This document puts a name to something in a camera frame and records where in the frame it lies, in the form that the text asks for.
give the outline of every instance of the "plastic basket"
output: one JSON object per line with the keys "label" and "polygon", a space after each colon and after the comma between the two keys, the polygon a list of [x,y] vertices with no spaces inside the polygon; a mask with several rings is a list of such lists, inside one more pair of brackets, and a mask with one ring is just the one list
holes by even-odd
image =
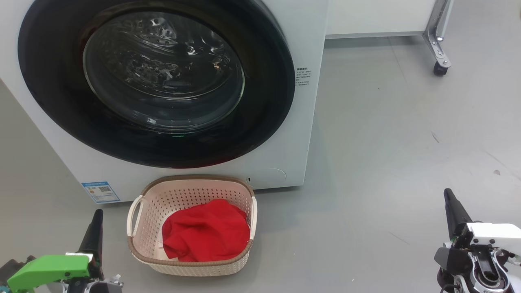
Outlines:
{"label": "plastic basket", "polygon": [[[225,261],[180,262],[168,259],[163,250],[162,226],[176,211],[225,199],[247,214],[250,240],[241,254]],[[135,210],[140,205],[136,225]],[[244,182],[218,176],[170,176],[150,183],[132,205],[127,218],[128,245],[134,257],[154,270],[178,276],[222,276],[240,271],[250,254],[257,225],[257,201]]]}

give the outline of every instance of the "cable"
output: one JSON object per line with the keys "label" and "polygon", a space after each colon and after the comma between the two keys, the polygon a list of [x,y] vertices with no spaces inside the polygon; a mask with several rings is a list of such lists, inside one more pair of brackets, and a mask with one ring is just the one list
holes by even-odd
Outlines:
{"label": "cable", "polygon": [[447,289],[447,288],[454,288],[454,289],[458,289],[459,290],[461,287],[459,285],[445,284],[445,286],[443,286],[441,288],[440,293],[443,293],[445,291],[445,289]]}

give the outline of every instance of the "red garment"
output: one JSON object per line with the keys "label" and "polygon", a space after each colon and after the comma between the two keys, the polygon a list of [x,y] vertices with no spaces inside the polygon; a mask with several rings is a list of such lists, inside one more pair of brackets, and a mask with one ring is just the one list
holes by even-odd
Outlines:
{"label": "red garment", "polygon": [[166,255],[189,262],[232,259],[250,240],[246,213],[224,199],[173,213],[162,232]]}

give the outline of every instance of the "washing machine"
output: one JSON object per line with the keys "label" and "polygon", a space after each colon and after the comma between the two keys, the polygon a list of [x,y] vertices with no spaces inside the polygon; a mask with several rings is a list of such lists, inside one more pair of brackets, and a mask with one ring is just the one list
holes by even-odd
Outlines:
{"label": "washing machine", "polygon": [[2,1],[0,78],[96,203],[170,175],[299,186],[327,6]]}

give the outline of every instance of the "floor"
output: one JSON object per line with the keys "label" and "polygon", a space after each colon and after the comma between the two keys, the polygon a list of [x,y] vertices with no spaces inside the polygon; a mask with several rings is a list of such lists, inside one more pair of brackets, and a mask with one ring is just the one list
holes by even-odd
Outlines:
{"label": "floor", "polygon": [[[103,207],[105,274],[122,275],[125,293],[438,292],[444,188],[473,219],[521,227],[520,11],[456,1],[443,78],[421,38],[327,41],[305,185],[259,192],[246,267],[156,273],[127,248],[123,203]],[[0,97],[0,263],[75,251],[97,206],[4,87]]]}

